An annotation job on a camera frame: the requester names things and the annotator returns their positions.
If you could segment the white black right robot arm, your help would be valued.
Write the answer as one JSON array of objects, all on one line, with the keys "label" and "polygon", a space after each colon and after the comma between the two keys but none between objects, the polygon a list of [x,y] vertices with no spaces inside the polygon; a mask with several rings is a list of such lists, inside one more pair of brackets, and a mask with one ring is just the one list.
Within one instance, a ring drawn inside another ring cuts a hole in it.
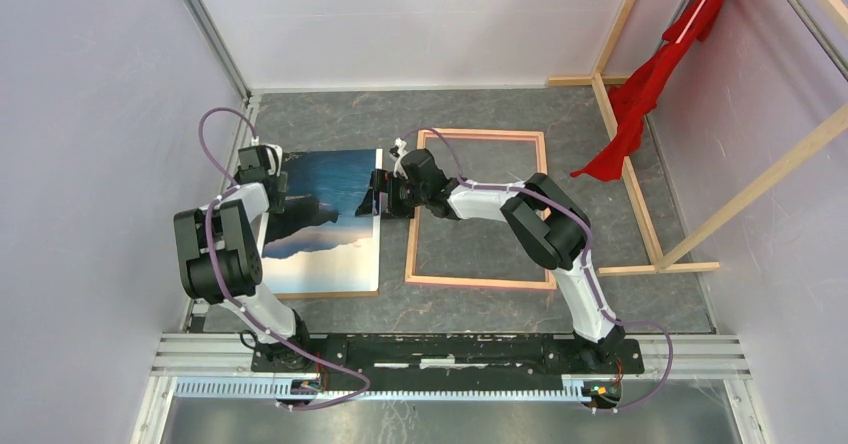
[{"label": "white black right robot arm", "polygon": [[411,219],[419,207],[437,218],[506,223],[528,257],[554,276],[572,318],[580,364],[602,372],[626,336],[598,283],[588,217],[546,174],[511,184],[449,177],[427,149],[392,150],[393,170],[375,169],[357,216]]}]

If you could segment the pink wooden picture frame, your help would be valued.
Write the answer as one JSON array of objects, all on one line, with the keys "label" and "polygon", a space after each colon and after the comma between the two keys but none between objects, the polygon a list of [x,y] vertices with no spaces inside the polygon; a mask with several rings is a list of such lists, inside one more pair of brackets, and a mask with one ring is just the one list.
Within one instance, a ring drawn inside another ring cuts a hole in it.
[{"label": "pink wooden picture frame", "polygon": [[[505,141],[505,142],[529,142],[534,145],[536,170],[546,173],[547,154],[545,149],[545,138],[541,131],[515,131],[515,130],[488,130],[488,129],[450,129],[441,128],[439,132],[450,140],[477,140],[477,141]],[[549,270],[545,270],[544,278],[541,280],[509,280],[489,279],[472,277],[442,277],[427,276],[416,271],[418,237],[422,209],[415,211],[414,218],[410,221],[408,243],[406,249],[406,262],[404,279],[407,284],[435,285],[448,287],[475,287],[504,290],[532,290],[552,291],[557,289],[554,276]]]}]

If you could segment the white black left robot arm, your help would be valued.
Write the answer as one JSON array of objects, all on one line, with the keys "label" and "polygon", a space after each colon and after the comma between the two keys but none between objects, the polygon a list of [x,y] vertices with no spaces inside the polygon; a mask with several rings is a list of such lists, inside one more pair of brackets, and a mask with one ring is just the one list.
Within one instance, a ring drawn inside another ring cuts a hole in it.
[{"label": "white black left robot arm", "polygon": [[314,345],[299,315],[264,284],[260,248],[305,221],[286,198],[281,148],[258,144],[238,154],[231,188],[173,218],[181,283],[189,298],[221,306],[244,322],[241,343],[257,358],[302,371],[313,361]]}]

